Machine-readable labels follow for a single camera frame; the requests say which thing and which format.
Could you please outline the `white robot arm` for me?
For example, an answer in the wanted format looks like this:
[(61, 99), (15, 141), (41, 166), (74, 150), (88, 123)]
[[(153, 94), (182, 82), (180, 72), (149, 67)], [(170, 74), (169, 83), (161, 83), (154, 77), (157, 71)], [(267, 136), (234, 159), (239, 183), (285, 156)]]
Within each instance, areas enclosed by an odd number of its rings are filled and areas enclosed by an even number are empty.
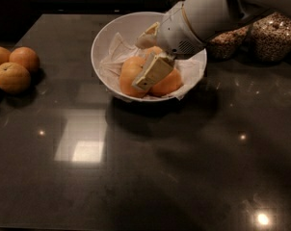
[(137, 39), (140, 49), (158, 46), (172, 58), (187, 59), (207, 42), (279, 12), (291, 19), (291, 0), (184, 0), (169, 9)]

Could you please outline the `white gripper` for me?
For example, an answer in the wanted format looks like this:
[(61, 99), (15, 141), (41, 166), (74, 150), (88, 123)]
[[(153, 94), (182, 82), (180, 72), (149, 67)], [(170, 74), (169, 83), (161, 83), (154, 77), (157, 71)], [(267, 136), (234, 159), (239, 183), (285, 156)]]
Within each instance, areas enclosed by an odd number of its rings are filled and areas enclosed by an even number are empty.
[[(204, 43), (196, 36), (180, 1), (167, 11), (161, 23), (155, 22), (136, 39), (140, 49), (159, 46), (177, 56), (194, 56), (204, 49)], [(167, 77), (174, 67), (174, 56), (165, 52), (151, 52), (142, 67), (142, 71), (132, 82), (137, 90), (149, 90)]]

